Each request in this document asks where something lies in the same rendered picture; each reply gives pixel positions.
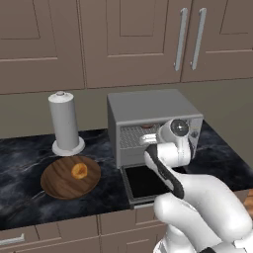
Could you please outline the brown wooden bowl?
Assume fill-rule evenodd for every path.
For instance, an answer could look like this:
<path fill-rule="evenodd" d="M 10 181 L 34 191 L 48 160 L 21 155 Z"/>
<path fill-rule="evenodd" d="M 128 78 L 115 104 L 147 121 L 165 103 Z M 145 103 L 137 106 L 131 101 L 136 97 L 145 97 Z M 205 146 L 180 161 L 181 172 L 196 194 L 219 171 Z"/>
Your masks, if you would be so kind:
<path fill-rule="evenodd" d="M 88 168 L 88 175 L 77 180 L 71 176 L 71 169 L 75 164 L 84 163 Z M 44 191 L 60 200 L 73 200 L 91 192 L 99 183 L 101 168 L 91 158 L 83 155 L 62 157 L 48 165 L 42 173 L 41 186 Z"/>

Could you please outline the grey toaster oven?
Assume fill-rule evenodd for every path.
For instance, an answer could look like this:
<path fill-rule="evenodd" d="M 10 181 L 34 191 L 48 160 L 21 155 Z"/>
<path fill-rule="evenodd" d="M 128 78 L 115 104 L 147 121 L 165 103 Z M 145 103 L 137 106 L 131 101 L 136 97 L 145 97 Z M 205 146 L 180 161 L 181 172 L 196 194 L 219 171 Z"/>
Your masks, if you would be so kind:
<path fill-rule="evenodd" d="M 170 120 L 184 120 L 190 129 L 189 141 L 196 155 L 204 116 L 176 89 L 111 93 L 107 96 L 108 135 L 116 166 L 144 164 L 145 134 L 157 133 Z M 151 128 L 142 125 L 153 124 Z"/>

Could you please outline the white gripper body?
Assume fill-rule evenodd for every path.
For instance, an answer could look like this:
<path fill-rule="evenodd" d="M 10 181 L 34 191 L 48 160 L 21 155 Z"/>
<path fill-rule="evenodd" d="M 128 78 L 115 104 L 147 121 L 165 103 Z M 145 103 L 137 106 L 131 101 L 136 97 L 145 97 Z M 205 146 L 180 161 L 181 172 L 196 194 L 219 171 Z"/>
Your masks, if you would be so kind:
<path fill-rule="evenodd" d="M 157 142 L 157 136 L 155 133 L 145 134 L 139 138 L 141 145 L 155 144 Z"/>

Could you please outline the taupe drawer front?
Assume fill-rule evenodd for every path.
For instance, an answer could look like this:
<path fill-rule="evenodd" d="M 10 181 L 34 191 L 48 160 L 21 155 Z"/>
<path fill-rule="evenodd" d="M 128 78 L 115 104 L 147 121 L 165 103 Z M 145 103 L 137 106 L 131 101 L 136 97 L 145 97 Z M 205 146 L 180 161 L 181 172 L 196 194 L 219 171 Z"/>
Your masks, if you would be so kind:
<path fill-rule="evenodd" d="M 97 218 L 92 215 L 38 224 L 35 231 L 39 241 L 90 238 L 98 235 Z"/>
<path fill-rule="evenodd" d="M 153 207 L 102 213 L 99 215 L 99 220 L 103 235 L 161 225 L 154 214 Z"/>
<path fill-rule="evenodd" d="M 9 245 L 0 246 L 0 248 L 8 247 L 8 246 L 16 246 L 19 244 L 36 242 L 39 240 L 36 229 L 33 226 L 26 226 L 20 228 L 13 228 L 0 231 L 0 240 L 9 239 L 13 237 L 19 237 L 22 233 L 25 233 L 25 241 L 20 243 L 13 243 Z"/>

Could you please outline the taupe base cupboard door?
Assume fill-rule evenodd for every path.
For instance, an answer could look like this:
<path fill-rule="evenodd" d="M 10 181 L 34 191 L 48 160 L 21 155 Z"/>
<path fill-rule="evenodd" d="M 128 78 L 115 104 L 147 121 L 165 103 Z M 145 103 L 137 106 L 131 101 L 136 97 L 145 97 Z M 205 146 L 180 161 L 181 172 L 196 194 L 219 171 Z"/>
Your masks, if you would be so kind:
<path fill-rule="evenodd" d="M 8 250 L 6 253 L 100 253 L 100 242 L 96 236 L 47 246 Z"/>
<path fill-rule="evenodd" d="M 165 225 L 155 225 L 102 235 L 102 253 L 153 253 L 155 245 L 164 236 L 165 231 Z"/>

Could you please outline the toaster oven glass door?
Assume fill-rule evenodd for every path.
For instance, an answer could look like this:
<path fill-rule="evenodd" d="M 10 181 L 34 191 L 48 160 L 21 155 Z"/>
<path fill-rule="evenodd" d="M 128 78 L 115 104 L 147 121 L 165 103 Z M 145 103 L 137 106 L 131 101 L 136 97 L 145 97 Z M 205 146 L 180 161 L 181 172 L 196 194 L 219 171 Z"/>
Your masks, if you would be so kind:
<path fill-rule="evenodd" d="M 130 207 L 149 207 L 157 196 L 169 193 L 169 188 L 147 166 L 122 167 L 126 194 Z"/>

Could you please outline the golden round bread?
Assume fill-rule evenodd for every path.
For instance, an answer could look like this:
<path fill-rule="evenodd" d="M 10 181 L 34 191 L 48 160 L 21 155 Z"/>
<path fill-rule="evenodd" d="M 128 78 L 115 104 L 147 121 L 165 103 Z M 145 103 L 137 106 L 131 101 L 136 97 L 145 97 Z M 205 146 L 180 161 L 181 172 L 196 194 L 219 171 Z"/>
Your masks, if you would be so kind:
<path fill-rule="evenodd" d="M 71 169 L 71 176 L 77 180 L 81 180 L 88 175 L 88 168 L 84 163 L 78 163 Z"/>

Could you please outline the orange brown wooden object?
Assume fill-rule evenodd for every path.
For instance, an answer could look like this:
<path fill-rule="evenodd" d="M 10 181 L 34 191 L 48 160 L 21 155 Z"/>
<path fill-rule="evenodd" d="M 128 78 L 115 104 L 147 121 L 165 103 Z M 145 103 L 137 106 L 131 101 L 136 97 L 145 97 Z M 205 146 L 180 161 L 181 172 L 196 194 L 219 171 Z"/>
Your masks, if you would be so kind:
<path fill-rule="evenodd" d="M 244 206 L 246 207 L 250 216 L 253 218 L 253 189 L 249 190 L 249 193 L 244 201 Z"/>

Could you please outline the white paper towel roll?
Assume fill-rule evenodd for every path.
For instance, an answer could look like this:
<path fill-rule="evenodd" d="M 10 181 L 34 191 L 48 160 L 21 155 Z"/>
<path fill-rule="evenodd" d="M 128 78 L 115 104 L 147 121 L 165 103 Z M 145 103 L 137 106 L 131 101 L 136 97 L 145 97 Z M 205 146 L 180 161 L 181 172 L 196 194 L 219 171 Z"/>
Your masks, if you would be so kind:
<path fill-rule="evenodd" d="M 55 134 L 52 151 L 59 156 L 80 153 L 85 147 L 85 141 L 78 133 L 74 96 L 58 91 L 48 97 L 48 103 Z"/>

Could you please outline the taupe wall cupboard door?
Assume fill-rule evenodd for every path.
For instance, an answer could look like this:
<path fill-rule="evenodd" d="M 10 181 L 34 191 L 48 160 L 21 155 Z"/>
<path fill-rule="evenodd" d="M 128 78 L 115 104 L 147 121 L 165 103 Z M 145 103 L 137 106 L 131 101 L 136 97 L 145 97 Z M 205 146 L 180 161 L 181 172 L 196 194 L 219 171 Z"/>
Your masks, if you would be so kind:
<path fill-rule="evenodd" d="M 199 10 L 207 8 L 197 69 L 191 68 Z M 253 0 L 193 0 L 181 81 L 253 77 Z"/>
<path fill-rule="evenodd" d="M 180 80 L 193 0 L 80 0 L 89 88 Z M 179 71 L 174 62 L 180 11 L 188 18 Z"/>
<path fill-rule="evenodd" d="M 0 94 L 83 87 L 77 0 L 0 0 Z"/>

